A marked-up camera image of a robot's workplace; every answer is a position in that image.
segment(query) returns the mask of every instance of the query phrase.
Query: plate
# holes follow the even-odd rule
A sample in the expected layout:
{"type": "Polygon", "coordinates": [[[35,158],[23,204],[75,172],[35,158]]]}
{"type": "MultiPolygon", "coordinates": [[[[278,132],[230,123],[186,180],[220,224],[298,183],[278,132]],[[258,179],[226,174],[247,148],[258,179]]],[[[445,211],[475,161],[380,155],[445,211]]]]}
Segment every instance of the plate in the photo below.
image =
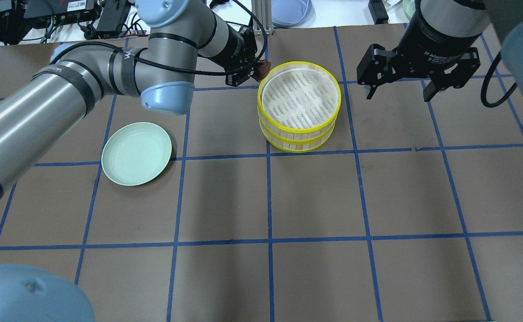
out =
{"type": "Polygon", "coordinates": [[[164,171],[172,155],[172,141],[160,126],[129,124],[106,142],[102,149],[102,171],[114,183],[138,186],[164,171]]]}

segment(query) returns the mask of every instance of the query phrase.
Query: small brown object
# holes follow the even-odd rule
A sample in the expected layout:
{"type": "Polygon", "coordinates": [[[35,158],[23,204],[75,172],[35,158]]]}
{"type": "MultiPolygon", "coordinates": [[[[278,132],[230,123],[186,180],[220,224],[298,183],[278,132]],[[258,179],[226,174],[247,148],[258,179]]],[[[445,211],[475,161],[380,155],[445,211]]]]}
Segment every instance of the small brown object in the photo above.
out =
{"type": "Polygon", "coordinates": [[[252,78],[257,82],[262,81],[271,70],[271,63],[267,60],[260,60],[257,67],[253,70],[252,78]]]}

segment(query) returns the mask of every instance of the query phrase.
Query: cable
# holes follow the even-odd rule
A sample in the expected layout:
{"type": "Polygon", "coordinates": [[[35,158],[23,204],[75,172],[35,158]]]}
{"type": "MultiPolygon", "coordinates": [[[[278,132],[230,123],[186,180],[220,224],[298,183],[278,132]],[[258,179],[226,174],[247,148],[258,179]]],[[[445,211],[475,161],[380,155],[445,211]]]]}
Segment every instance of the cable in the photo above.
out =
{"type": "Polygon", "coordinates": [[[144,33],[145,30],[144,30],[144,28],[139,24],[139,21],[141,21],[142,19],[139,18],[138,20],[135,21],[135,17],[137,16],[137,14],[138,14],[138,12],[135,12],[135,14],[133,14],[133,16],[132,16],[132,18],[131,18],[131,25],[130,25],[130,26],[127,26],[127,25],[124,24],[124,23],[122,23],[122,24],[120,24],[120,25],[117,26],[117,29],[116,29],[117,32],[118,32],[118,29],[119,29],[119,28],[122,29],[123,26],[127,28],[125,31],[120,31],[120,32],[119,32],[119,36],[117,36],[117,37],[106,37],[105,39],[117,39],[117,38],[123,38],[123,37],[131,37],[131,36],[135,36],[135,37],[145,36],[145,35],[140,35],[140,34],[139,34],[139,28],[140,28],[140,31],[141,31],[142,33],[144,33]],[[133,28],[135,29],[136,34],[128,34],[129,31],[130,31],[131,29],[133,29],[133,28]]]}
{"type": "Polygon", "coordinates": [[[47,35],[49,34],[49,32],[51,32],[51,30],[53,30],[54,24],[55,24],[55,16],[51,16],[51,21],[49,21],[49,26],[47,26],[45,28],[45,34],[43,35],[43,37],[41,37],[41,42],[39,42],[39,43],[47,42],[47,35]]]}
{"type": "Polygon", "coordinates": [[[44,36],[41,36],[39,38],[33,38],[33,39],[21,39],[21,41],[35,41],[35,40],[39,40],[39,39],[43,39],[44,36]]]}
{"type": "Polygon", "coordinates": [[[482,101],[482,104],[488,108],[493,108],[496,106],[499,106],[503,102],[506,102],[506,100],[510,97],[510,95],[515,91],[515,89],[518,87],[517,83],[514,83],[510,87],[510,89],[496,102],[490,103],[488,102],[486,98],[486,94],[488,93],[488,85],[490,84],[490,79],[492,79],[492,74],[494,73],[494,70],[496,67],[498,67],[498,64],[500,63],[500,60],[502,57],[500,56],[500,53],[496,55],[496,58],[494,58],[494,61],[492,62],[492,65],[490,65],[490,68],[488,69],[488,73],[486,73],[486,76],[484,77],[484,82],[482,83],[482,90],[480,90],[480,100],[482,101]]]}
{"type": "Polygon", "coordinates": [[[87,40],[91,39],[99,39],[97,36],[97,29],[93,26],[94,21],[90,22],[90,24],[86,24],[86,26],[83,26],[82,24],[79,24],[81,21],[81,13],[79,12],[77,14],[77,26],[79,26],[79,29],[83,32],[83,37],[87,40]]]}
{"type": "MultiPolygon", "coordinates": [[[[209,71],[196,71],[196,70],[192,70],[192,69],[184,69],[184,68],[167,66],[167,65],[155,63],[155,62],[147,60],[147,59],[142,59],[140,57],[134,57],[135,61],[137,61],[139,63],[142,63],[142,64],[145,64],[145,65],[149,65],[149,66],[160,68],[160,69],[165,69],[167,71],[172,71],[172,72],[176,72],[176,73],[194,74],[194,75],[206,75],[206,76],[228,76],[228,75],[237,74],[237,73],[239,73],[241,71],[249,70],[251,68],[255,68],[257,66],[257,63],[260,61],[260,59],[262,58],[262,56],[266,52],[267,43],[268,43],[266,29],[262,25],[262,23],[258,20],[258,18],[248,8],[246,8],[238,0],[233,0],[233,2],[235,2],[244,11],[246,11],[252,17],[252,19],[256,22],[256,24],[261,29],[261,34],[263,35],[263,42],[264,42],[263,43],[263,48],[261,49],[259,55],[257,55],[257,57],[255,57],[253,62],[249,63],[248,65],[246,65],[244,67],[241,67],[241,68],[238,68],[238,69],[234,69],[233,71],[228,71],[228,72],[209,72],[209,71]]],[[[72,51],[74,49],[77,49],[79,47],[84,47],[84,46],[92,46],[92,45],[108,47],[110,49],[114,49],[115,51],[118,51],[119,53],[124,53],[124,50],[122,48],[117,47],[115,45],[111,45],[110,43],[96,42],[96,41],[85,41],[85,42],[81,42],[81,43],[76,43],[75,45],[72,45],[72,46],[68,47],[67,49],[61,51],[61,53],[59,53],[59,55],[56,55],[53,58],[53,60],[51,61],[51,64],[56,63],[57,61],[59,61],[59,59],[61,59],[61,57],[63,57],[64,55],[66,55],[67,53],[69,53],[70,51],[72,51]]]]}
{"type": "Polygon", "coordinates": [[[232,22],[232,21],[226,21],[226,23],[231,24],[231,25],[241,26],[241,27],[249,27],[248,25],[239,24],[237,22],[232,22]]]}

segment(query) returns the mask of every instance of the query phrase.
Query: grid line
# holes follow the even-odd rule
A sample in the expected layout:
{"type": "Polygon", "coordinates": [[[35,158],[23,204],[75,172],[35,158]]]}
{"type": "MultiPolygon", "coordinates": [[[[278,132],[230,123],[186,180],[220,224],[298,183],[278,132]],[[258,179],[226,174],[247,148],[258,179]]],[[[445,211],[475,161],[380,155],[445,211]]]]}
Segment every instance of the grid line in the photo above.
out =
{"type": "Polygon", "coordinates": [[[268,239],[268,277],[270,282],[270,322],[275,322],[274,305],[274,227],[271,206],[271,153],[270,143],[266,141],[266,171],[267,171],[267,239],[268,239]]]}
{"type": "Polygon", "coordinates": [[[190,127],[190,114],[186,114],[186,124],[184,125],[184,145],[182,148],[182,165],[180,169],[180,185],[178,186],[178,204],[176,208],[176,224],[174,226],[174,243],[172,245],[172,262],[170,266],[170,279],[168,285],[168,301],[166,309],[166,320],[170,322],[172,318],[172,300],[174,296],[174,274],[176,273],[176,259],[178,255],[178,236],[180,236],[180,216],[182,212],[182,192],[184,191],[184,174],[186,173],[186,153],[188,152],[188,128],[190,127]]]}
{"type": "MultiPolygon", "coordinates": [[[[489,145],[450,145],[445,146],[445,150],[462,150],[462,149],[495,149],[495,148],[523,148],[523,143],[517,144],[489,144],[489,145]]],[[[415,152],[423,151],[440,151],[441,147],[423,147],[415,148],[415,152]]],[[[412,148],[382,148],[382,149],[357,149],[357,153],[400,153],[411,152],[412,148]]],[[[337,155],[352,154],[354,150],[332,150],[332,151],[310,151],[307,153],[270,153],[271,157],[294,157],[299,155],[337,155]]],[[[247,159],[256,157],[266,157],[266,153],[254,154],[232,154],[232,155],[205,155],[202,157],[186,157],[186,161],[196,160],[213,160],[213,159],[247,159]]],[[[170,161],[182,161],[181,157],[172,157],[170,161]]],[[[53,162],[53,163],[36,163],[35,167],[75,167],[81,165],[98,165],[100,161],[83,161],[83,162],[53,162]]]]}
{"type": "MultiPolygon", "coordinates": [[[[113,102],[110,105],[109,118],[108,118],[108,121],[106,123],[105,137],[104,137],[104,139],[102,141],[101,151],[102,151],[102,149],[104,149],[104,147],[106,145],[106,142],[109,139],[110,124],[112,123],[112,120],[113,120],[114,105],[116,104],[116,101],[117,101],[117,96],[114,95],[113,96],[113,102]]],[[[90,198],[89,212],[87,214],[86,224],[84,225],[84,234],[83,234],[83,239],[82,239],[82,245],[86,245],[86,241],[87,241],[87,238],[89,236],[90,221],[91,221],[92,216],[93,216],[94,202],[95,202],[95,200],[97,198],[98,183],[99,183],[99,181],[101,179],[101,172],[102,172],[102,163],[98,162],[97,177],[94,180],[93,195],[90,198]]],[[[79,255],[79,260],[78,260],[78,263],[77,263],[77,271],[75,273],[75,280],[74,280],[74,282],[77,285],[79,284],[79,278],[81,276],[81,268],[82,268],[83,258],[84,258],[84,247],[81,248],[81,254],[79,255]]]]}
{"type": "MultiPolygon", "coordinates": [[[[486,39],[484,38],[484,35],[480,35],[480,38],[482,38],[482,42],[484,43],[484,47],[486,48],[486,53],[488,53],[489,59],[493,60],[492,52],[490,51],[490,47],[488,47],[488,43],[486,42],[486,39]]],[[[497,67],[494,70],[494,74],[496,76],[500,74],[497,67]]],[[[505,86],[502,78],[500,77],[498,80],[500,82],[500,86],[502,87],[502,90],[503,90],[504,94],[506,94],[507,90],[506,90],[506,86],[505,86]]],[[[510,106],[510,110],[511,110],[513,116],[514,116],[515,121],[518,123],[519,130],[522,133],[522,137],[523,137],[523,124],[522,124],[521,120],[519,119],[518,113],[516,112],[516,110],[514,108],[514,104],[512,104],[512,101],[511,101],[510,97],[507,99],[507,102],[508,102],[508,106],[510,106]]]]}
{"type": "MultiPolygon", "coordinates": [[[[425,81],[421,81],[422,89],[426,88],[425,81]]],[[[436,116],[434,115],[433,106],[431,102],[426,102],[430,117],[434,124],[434,130],[437,134],[437,139],[439,141],[439,146],[441,147],[442,160],[446,168],[446,174],[450,183],[450,188],[452,189],[452,194],[454,197],[454,203],[456,204],[456,210],[458,212],[458,219],[460,220],[460,225],[462,226],[462,234],[464,240],[466,241],[466,247],[468,249],[468,256],[470,257],[470,263],[472,264],[472,271],[474,271],[474,278],[476,279],[476,285],[478,287],[478,292],[480,293],[480,299],[482,301],[482,306],[484,308],[484,314],[486,314],[486,319],[491,321],[490,310],[488,308],[488,302],[486,301],[486,295],[484,293],[484,287],[482,287],[482,281],[480,280],[480,273],[478,272],[478,266],[476,265],[476,257],[474,257],[474,251],[472,250],[472,243],[470,242],[470,237],[468,236],[468,229],[466,227],[466,222],[464,221],[464,214],[462,212],[462,207],[460,206],[460,199],[458,198],[458,193],[456,191],[456,185],[454,185],[454,178],[452,171],[450,169],[450,164],[448,162],[448,157],[446,156],[446,150],[444,149],[444,144],[442,143],[442,136],[439,130],[439,123],[437,122],[436,116]]]]}
{"type": "Polygon", "coordinates": [[[13,187],[12,187],[12,191],[9,193],[8,203],[5,205],[4,214],[3,214],[3,216],[1,217],[1,223],[0,223],[0,238],[1,238],[1,233],[2,233],[2,231],[4,230],[5,221],[6,221],[7,218],[8,218],[9,208],[10,208],[10,206],[11,206],[11,202],[12,202],[12,200],[13,200],[13,194],[15,193],[15,189],[16,189],[16,187],[17,187],[17,184],[13,185],[13,187]]]}
{"type": "MultiPolygon", "coordinates": [[[[474,75],[472,76],[470,79],[483,79],[485,76],[481,76],[481,75],[474,75]]],[[[493,78],[495,79],[503,79],[505,77],[514,77],[512,74],[498,74],[498,75],[492,75],[493,78]]],[[[399,79],[397,81],[419,81],[420,79],[411,79],[411,78],[407,78],[407,77],[404,77],[402,79],[399,79]]],[[[339,85],[344,85],[344,84],[357,84],[357,81],[356,80],[350,80],[350,81],[338,81],[337,82],[339,85]]],[[[195,88],[194,91],[195,92],[204,92],[204,91],[209,91],[209,90],[229,90],[229,89],[255,89],[255,88],[259,88],[258,85],[244,85],[244,86],[237,86],[237,87],[231,87],[231,86],[227,86],[227,87],[202,87],[202,88],[195,88]]]]}
{"type": "Polygon", "coordinates": [[[378,319],[380,322],[383,322],[383,311],[382,306],[380,303],[380,293],[379,293],[379,284],[378,279],[376,275],[376,267],[375,267],[375,255],[372,248],[372,240],[371,240],[371,229],[369,227],[368,223],[368,214],[367,214],[367,205],[365,201],[365,194],[364,194],[364,188],[363,188],[363,178],[361,174],[361,167],[359,163],[359,153],[358,153],[358,147],[357,147],[357,141],[355,138],[355,129],[353,128],[353,115],[351,114],[351,103],[349,102],[349,89],[347,88],[347,77],[345,75],[345,64],[343,63],[343,54],[341,51],[341,43],[339,42],[339,34],[337,34],[337,27],[333,27],[333,33],[335,34],[335,42],[337,43],[337,53],[339,54],[339,63],[341,63],[341,75],[343,77],[343,89],[345,90],[345,105],[347,107],[347,116],[349,121],[349,130],[351,132],[351,140],[353,142],[353,151],[355,155],[355,166],[357,171],[357,180],[359,182],[359,193],[361,197],[361,207],[363,209],[363,221],[364,221],[364,227],[365,227],[365,233],[367,237],[367,248],[368,248],[368,254],[369,254],[369,262],[371,265],[371,277],[372,277],[372,285],[373,285],[373,291],[375,293],[375,303],[376,303],[376,313],[378,316],[378,319]]]}
{"type": "MultiPolygon", "coordinates": [[[[272,243],[306,243],[306,242],[350,242],[350,241],[391,241],[391,240],[436,240],[446,238],[494,238],[523,236],[523,231],[512,232],[480,232],[480,233],[450,233],[450,234],[416,234],[416,235],[378,235],[378,236],[337,236],[337,237],[291,237],[272,238],[272,243]]],[[[212,240],[212,241],[179,241],[178,247],[194,247],[208,245],[247,245],[267,244],[268,239],[253,240],[212,240]]],[[[20,245],[0,246],[0,250],[45,250],[45,249],[113,249],[113,248],[145,248],[172,247],[174,242],[143,242],[143,243],[104,243],[104,244],[70,244],[70,245],[20,245]]]]}

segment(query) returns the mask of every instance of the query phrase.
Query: black cable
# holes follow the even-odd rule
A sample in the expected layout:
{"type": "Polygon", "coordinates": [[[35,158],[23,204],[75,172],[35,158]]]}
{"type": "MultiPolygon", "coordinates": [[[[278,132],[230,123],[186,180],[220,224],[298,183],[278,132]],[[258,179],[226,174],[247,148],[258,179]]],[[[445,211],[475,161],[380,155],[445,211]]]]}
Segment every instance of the black cable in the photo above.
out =
{"type": "Polygon", "coordinates": [[[43,38],[45,38],[45,39],[43,39],[43,40],[41,41],[41,43],[47,43],[47,40],[51,39],[51,36],[52,36],[52,35],[55,33],[55,31],[57,31],[57,29],[58,29],[59,27],[61,27],[62,25],[63,25],[63,21],[61,21],[61,22],[59,22],[58,24],[56,24],[55,26],[53,26],[53,27],[51,28],[51,30],[45,32],[45,35],[44,35],[43,37],[41,37],[41,39],[43,39],[43,38]]]}
{"type": "Polygon", "coordinates": [[[226,21],[226,23],[231,24],[231,25],[241,26],[241,27],[249,27],[248,25],[239,24],[238,22],[226,21]]]}
{"type": "MultiPolygon", "coordinates": [[[[264,42],[264,44],[263,44],[263,48],[261,49],[259,55],[257,55],[257,57],[253,60],[253,62],[249,63],[248,65],[246,65],[244,67],[241,67],[241,68],[238,68],[238,69],[234,69],[233,71],[228,71],[228,72],[209,72],[209,71],[196,71],[196,70],[192,70],[192,69],[184,69],[184,68],[167,66],[167,65],[155,63],[155,62],[147,60],[147,59],[142,59],[140,57],[135,57],[134,58],[135,61],[137,61],[139,63],[142,63],[142,64],[145,64],[145,65],[149,65],[149,66],[160,68],[160,69],[165,69],[167,71],[172,71],[172,72],[176,72],[176,73],[194,74],[194,75],[206,75],[206,76],[228,76],[228,75],[237,74],[237,73],[239,73],[241,71],[246,71],[246,70],[251,69],[251,68],[255,68],[257,66],[257,63],[260,61],[260,59],[264,55],[264,53],[266,51],[266,48],[267,48],[268,39],[267,39],[266,29],[262,25],[262,23],[258,20],[258,18],[256,16],[254,16],[254,14],[248,8],[246,8],[238,0],[233,0],[233,2],[235,2],[243,10],[245,10],[252,17],[252,19],[256,22],[256,24],[261,29],[261,34],[263,35],[263,42],[264,42]]],[[[76,43],[75,45],[72,45],[72,46],[68,47],[67,49],[61,51],[61,53],[59,53],[59,55],[56,55],[53,58],[53,60],[51,61],[51,64],[56,63],[57,61],[59,61],[59,59],[61,59],[61,57],[63,57],[64,55],[66,55],[67,53],[69,53],[70,51],[72,51],[72,50],[74,50],[76,48],[84,47],[84,46],[92,46],[92,45],[108,47],[110,49],[114,49],[115,51],[118,51],[119,53],[124,53],[124,50],[122,48],[117,47],[115,45],[111,45],[110,43],[96,42],[96,41],[85,41],[85,42],[76,43]]]]}
{"type": "Polygon", "coordinates": [[[126,33],[126,31],[123,31],[123,30],[122,30],[122,27],[123,27],[123,26],[124,26],[124,27],[127,27],[127,30],[128,30],[128,26],[127,26],[124,22],[123,22],[122,24],[118,25],[118,26],[116,27],[116,29],[114,29],[114,30],[115,30],[117,33],[123,33],[123,32],[126,33]]]}
{"type": "Polygon", "coordinates": [[[33,39],[21,39],[21,41],[35,41],[35,40],[39,40],[39,39],[43,39],[44,36],[41,36],[39,38],[33,38],[33,39]]]}
{"type": "Polygon", "coordinates": [[[135,24],[135,17],[138,16],[139,12],[135,12],[135,14],[131,17],[131,27],[135,24]]]}
{"type": "Polygon", "coordinates": [[[492,65],[490,65],[490,68],[488,69],[488,73],[486,73],[486,76],[484,77],[484,82],[482,83],[482,90],[480,90],[480,100],[482,101],[482,104],[488,108],[493,108],[496,106],[499,106],[503,102],[506,102],[506,100],[510,97],[510,95],[515,91],[515,89],[518,87],[517,83],[514,83],[510,87],[510,89],[496,102],[490,103],[488,102],[486,98],[486,94],[488,93],[488,85],[490,84],[490,79],[492,79],[492,74],[494,73],[494,70],[496,67],[498,67],[498,64],[500,63],[500,60],[502,59],[500,53],[496,55],[496,58],[494,58],[494,61],[492,62],[492,65]]]}

